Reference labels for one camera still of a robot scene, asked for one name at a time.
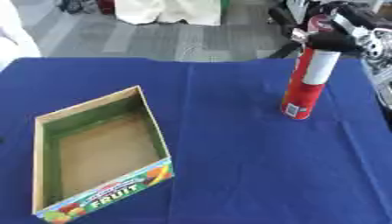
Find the cardboard box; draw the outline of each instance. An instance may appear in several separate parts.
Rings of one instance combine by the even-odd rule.
[[[172,177],[140,87],[36,118],[32,212],[51,223],[92,213]]]

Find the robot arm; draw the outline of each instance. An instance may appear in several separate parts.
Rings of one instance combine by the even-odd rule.
[[[370,9],[358,10],[347,4],[331,10],[331,16],[333,25],[357,45],[380,103],[392,110],[392,23]]]

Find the blue tablecloth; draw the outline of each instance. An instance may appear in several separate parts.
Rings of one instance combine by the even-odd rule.
[[[310,119],[278,109],[294,61],[22,59],[0,74],[0,223],[30,215],[33,118],[141,85],[177,176],[75,223],[383,224],[392,136],[356,60]]]

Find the white object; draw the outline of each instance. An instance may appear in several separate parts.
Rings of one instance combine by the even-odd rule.
[[[308,10],[309,3],[305,0],[287,0],[286,5],[297,24],[302,24],[305,19],[306,11]]]
[[[302,82],[308,85],[326,83],[338,62],[340,55],[340,52],[315,50]]]
[[[0,0],[0,71],[13,60],[40,57],[32,37],[23,29],[17,9],[10,0]]]
[[[193,25],[220,25],[221,0],[115,0],[115,15],[133,25],[182,19]]]

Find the fire extinguisher label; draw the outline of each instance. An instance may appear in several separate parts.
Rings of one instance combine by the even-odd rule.
[[[296,106],[296,105],[294,105],[292,103],[289,103],[289,104],[287,104],[287,108],[286,108],[285,113],[288,116],[296,117],[298,111],[299,111],[299,107],[298,106]]]

